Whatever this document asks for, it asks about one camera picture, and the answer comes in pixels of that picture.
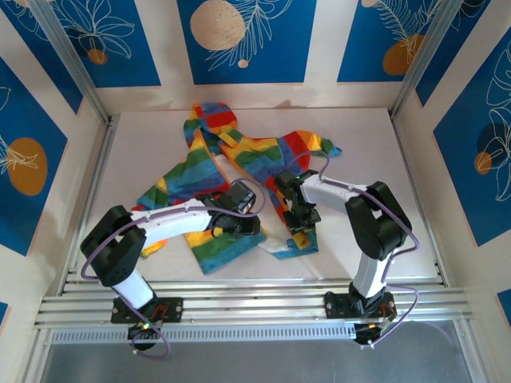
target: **cable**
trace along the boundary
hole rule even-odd
[[[235,217],[240,217],[240,218],[250,218],[250,217],[255,217],[257,216],[263,209],[264,209],[264,206],[266,205],[266,195],[264,194],[264,190],[263,188],[261,187],[261,185],[259,185],[257,182],[255,182],[254,180],[251,180],[249,178],[238,178],[234,181],[232,181],[230,184],[229,184],[229,187],[231,187],[233,184],[237,183],[237,182],[240,182],[240,181],[248,181],[248,182],[251,182],[253,184],[255,184],[257,186],[257,188],[261,191],[262,195],[263,195],[263,203],[261,204],[261,207],[257,210],[257,211],[254,211],[254,212],[251,212],[251,213],[246,213],[246,214],[243,214],[243,213],[238,213],[236,211],[230,211],[230,210],[227,210],[227,209],[223,209],[221,207],[207,207],[207,206],[192,206],[192,207],[180,207],[180,208],[177,208],[177,209],[173,209],[173,210],[167,210],[167,211],[160,211],[159,213],[154,213],[154,214],[151,214],[149,217],[141,217],[139,219],[135,219],[134,221],[130,222],[130,223],[127,223],[125,224],[123,227],[121,227],[120,229],[117,229],[115,230],[111,235],[109,235],[102,243],[100,243],[96,249],[94,249],[94,251],[92,252],[92,254],[87,258],[87,260],[85,261],[83,267],[81,268],[81,272],[80,272],[80,276],[86,280],[86,281],[96,281],[98,280],[98,277],[96,276],[92,276],[92,275],[87,275],[85,272],[87,271],[87,269],[90,267],[91,263],[94,261],[94,259],[101,253],[101,251],[103,249],[105,249],[105,247],[110,243],[112,242],[120,233],[122,233],[123,231],[126,231],[128,230],[130,227],[133,227],[133,226],[136,226],[138,225],[139,223],[144,223],[144,222],[148,222],[152,219],[158,219],[158,218],[162,218],[162,217],[165,217],[165,216],[169,216],[169,215],[174,215],[174,214],[178,214],[178,213],[182,213],[182,212],[186,212],[186,211],[218,211],[218,212],[221,212],[221,213],[224,213],[224,214],[229,214],[229,215],[234,215]],[[151,321],[149,321],[143,314],[141,314],[141,312],[139,310],[137,310],[135,307],[133,307],[131,305],[131,303],[129,303],[128,299],[126,299],[124,296],[122,296],[122,294],[119,293],[119,291],[115,290],[113,287],[112,289],[117,293],[117,295],[119,295],[119,298],[121,299],[121,301],[144,323],[148,323],[149,326],[151,327],[151,329],[155,332],[155,334],[161,338],[161,340],[164,342],[165,344],[165,347],[166,347],[166,352],[165,354],[163,355],[150,355],[148,353],[139,353],[138,350],[135,348],[135,340],[136,340],[136,337],[132,340],[131,342],[131,346],[133,348],[133,352],[136,353],[137,355],[141,355],[142,357],[146,357],[146,358],[149,358],[149,359],[158,359],[158,360],[163,360],[165,359],[171,352],[171,346],[170,346],[170,341],[167,339],[167,337],[165,337],[163,335],[163,333],[155,326],[153,325],[153,323]]]
[[[369,194],[367,191],[361,190],[361,189],[359,189],[359,188],[357,188],[355,186],[352,186],[352,185],[344,184],[344,183],[342,183],[340,181],[325,180],[323,178],[323,173],[327,169],[327,166],[330,164],[330,156],[328,156],[328,154],[325,153],[324,151],[322,151],[322,150],[317,150],[317,151],[316,150],[310,150],[310,151],[307,151],[307,152],[300,153],[286,166],[286,169],[288,169],[295,161],[297,161],[298,158],[301,158],[301,157],[303,157],[303,156],[305,156],[307,154],[312,154],[312,153],[320,154],[321,156],[325,157],[325,159],[326,159],[325,164],[319,170],[319,173],[318,173],[318,178],[319,178],[320,181],[324,182],[325,184],[329,184],[329,185],[332,185],[332,186],[337,186],[339,188],[346,189],[346,190],[348,190],[350,192],[353,191],[355,193],[358,193],[358,194],[363,195],[364,197],[370,199],[380,209],[382,209],[382,211],[384,211],[389,217],[391,217],[392,220],[395,221],[396,224],[399,225],[399,227],[414,241],[414,245],[412,247],[409,247],[407,249],[398,251],[398,252],[396,252],[396,253],[394,253],[394,254],[389,256],[389,259],[387,260],[387,263],[386,263],[386,266],[385,266],[385,270],[382,273],[382,279],[381,279],[382,283],[386,283],[386,277],[389,274],[390,265],[395,262],[394,260],[398,256],[410,253],[412,251],[416,251],[420,247],[420,242],[419,242],[417,236],[415,236],[415,234],[412,233],[412,230],[409,229],[408,226],[405,225],[404,222],[401,221],[400,218],[396,216],[396,214],[394,214],[387,206],[385,206],[384,203],[380,202],[376,197],[374,197],[373,195]],[[368,345],[361,346],[362,348],[364,348],[364,347],[374,348],[380,341],[385,339],[390,333],[392,333],[392,331],[394,331],[399,325],[401,325],[401,323],[408,317],[408,315],[410,315],[411,311],[416,307],[416,305],[418,303],[419,293],[414,288],[412,288],[412,287],[404,287],[404,286],[394,286],[394,285],[386,285],[386,286],[390,286],[390,287],[392,287],[394,289],[398,289],[398,290],[402,289],[402,290],[413,291],[415,293],[415,301],[412,304],[412,306],[408,309],[408,311],[405,312],[402,317],[400,317],[400,319],[396,322],[396,324],[394,326],[392,326],[386,333],[384,333],[376,341],[371,342]]]

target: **orange circle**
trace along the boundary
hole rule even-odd
[[[421,34],[415,34],[392,45],[383,58],[383,70],[393,76],[406,74],[423,39]]]
[[[36,168],[18,161],[9,166],[8,172],[10,182],[20,193],[28,196],[39,194],[45,186],[46,176],[48,175],[45,150],[36,140],[29,137],[18,138],[13,141],[9,150],[25,158],[37,155],[34,160],[30,161]]]
[[[106,64],[108,58],[106,54],[103,53],[102,50],[92,48],[89,52],[87,52],[87,57],[96,65]]]
[[[492,169],[492,157],[487,152],[481,152],[476,156],[474,165],[479,174],[484,175]]]

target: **purple cable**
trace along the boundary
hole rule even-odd
[[[97,280],[97,277],[94,277],[94,276],[91,276],[91,275],[87,275],[85,272],[87,271],[87,269],[90,267],[90,264],[94,261],[94,259],[99,255],[99,253],[105,249],[105,247],[110,243],[112,242],[121,232],[123,231],[126,231],[127,229],[129,229],[130,227],[133,227],[133,226],[136,226],[138,225],[139,223],[144,223],[144,222],[148,222],[152,219],[158,219],[158,218],[162,218],[162,217],[165,217],[165,216],[168,216],[168,215],[174,215],[174,214],[178,214],[178,213],[182,213],[182,212],[185,212],[185,211],[218,211],[218,212],[221,212],[221,213],[224,213],[224,214],[229,214],[229,215],[234,215],[235,217],[240,217],[240,218],[250,218],[250,217],[255,217],[257,216],[263,209],[264,209],[264,206],[266,205],[266,195],[264,194],[264,190],[263,188],[261,187],[260,184],[258,184],[257,182],[255,182],[254,180],[251,180],[249,178],[238,178],[234,181],[232,181],[230,183],[230,185],[233,185],[235,184],[236,182],[240,182],[240,181],[248,181],[248,182],[251,182],[253,184],[255,184],[259,190],[261,191],[261,193],[263,194],[263,203],[261,204],[261,207],[257,210],[257,211],[254,211],[252,213],[246,213],[246,214],[243,214],[243,213],[238,213],[236,211],[230,211],[230,210],[227,210],[227,209],[223,209],[221,207],[206,207],[206,206],[192,206],[192,207],[189,207],[189,208],[186,208],[186,207],[181,207],[181,208],[178,208],[178,209],[174,209],[174,210],[169,210],[169,211],[161,211],[159,213],[154,213],[152,215],[150,215],[149,217],[141,217],[139,219],[135,219],[134,221],[130,222],[130,223],[127,223],[125,224],[123,227],[121,227],[120,229],[118,230],[115,230],[111,235],[109,235],[102,243],[99,244],[98,247],[96,247],[96,249],[92,252],[92,254],[87,258],[87,260],[85,261],[83,267],[81,268],[81,272],[80,272],[80,276],[87,280],[87,281],[96,281]],[[169,354],[170,354],[170,351],[171,351],[171,346],[170,346],[170,342],[168,341],[168,339],[163,335],[163,333],[155,326],[153,325],[153,323],[151,321],[149,321],[144,315],[142,315],[140,313],[140,311],[138,311],[135,307],[133,307],[131,305],[131,303],[129,303],[128,299],[126,299],[125,297],[123,297],[121,294],[119,294],[119,292],[117,290],[115,290],[113,288],[113,290],[117,293],[117,295],[119,295],[119,298],[122,300],[122,302],[143,322],[145,323],[148,323],[150,326],[151,326],[151,329],[156,333],[156,335],[158,335],[158,337],[160,337],[164,344],[165,344],[165,347],[167,348],[165,354],[163,355],[149,355],[147,353],[139,353],[137,352],[137,355],[141,355],[142,357],[146,357],[146,358],[149,358],[149,359],[159,359],[159,360],[163,360],[165,359]],[[135,349],[135,340],[136,338],[134,338],[131,342],[131,346],[133,348],[133,351],[137,351]]]
[[[321,170],[319,170],[319,174],[318,174],[319,180],[321,180],[325,184],[329,184],[329,185],[332,185],[332,186],[337,186],[337,187],[346,189],[348,191],[353,191],[355,193],[359,193],[360,195],[363,195],[364,197],[370,199],[372,202],[376,203],[376,205],[380,209],[382,209],[382,211],[384,211],[386,214],[388,214],[388,216],[391,217],[392,220],[395,221],[396,224],[399,225],[399,227],[401,229],[403,229],[404,232],[410,238],[412,238],[412,240],[414,241],[414,245],[412,247],[410,247],[408,249],[404,249],[404,250],[398,251],[397,253],[392,254],[391,256],[389,256],[389,259],[387,261],[387,264],[385,266],[385,270],[383,271],[382,279],[381,279],[381,282],[385,282],[386,281],[386,277],[389,274],[390,265],[394,262],[395,258],[398,257],[399,255],[404,255],[404,254],[410,253],[412,251],[415,251],[415,250],[417,250],[420,247],[420,242],[418,241],[418,238],[415,236],[414,233],[412,233],[411,229],[409,229],[408,226],[405,225],[404,222],[401,221],[400,218],[396,216],[396,214],[394,214],[387,206],[385,206],[385,204],[380,202],[377,198],[375,198],[374,196],[369,194],[367,191],[361,190],[361,189],[356,188],[356,187],[352,187],[350,185],[344,184],[344,183],[336,181],[336,180],[324,180],[323,179],[323,173],[325,172],[325,169],[327,168],[327,166],[330,164],[330,156],[328,156],[328,154],[325,153],[324,151],[322,151],[322,150],[317,150],[317,151],[316,150],[310,150],[310,151],[307,151],[307,152],[300,153],[300,154],[298,154],[292,160],[292,162],[290,162],[286,166],[286,169],[288,169],[298,158],[301,158],[302,156],[305,156],[306,154],[312,154],[312,153],[320,154],[321,156],[324,156],[325,159],[327,160],[325,162],[325,164],[323,165],[323,167],[321,168]],[[419,293],[414,288],[412,288],[412,287],[404,287],[404,286],[394,286],[394,285],[387,285],[387,286],[392,287],[394,289],[398,289],[398,290],[401,289],[401,290],[413,291],[415,293],[415,301],[412,304],[412,306],[408,309],[408,311],[405,312],[402,317],[400,317],[400,319],[396,322],[396,324],[394,326],[392,326],[386,333],[384,333],[374,343],[372,343],[370,345],[363,346],[363,347],[369,346],[369,347],[372,348],[375,345],[377,345],[380,341],[385,339],[390,333],[392,333],[392,331],[394,331],[399,325],[401,325],[401,323],[408,317],[408,315],[410,315],[411,311],[416,307],[416,305],[418,303]]]

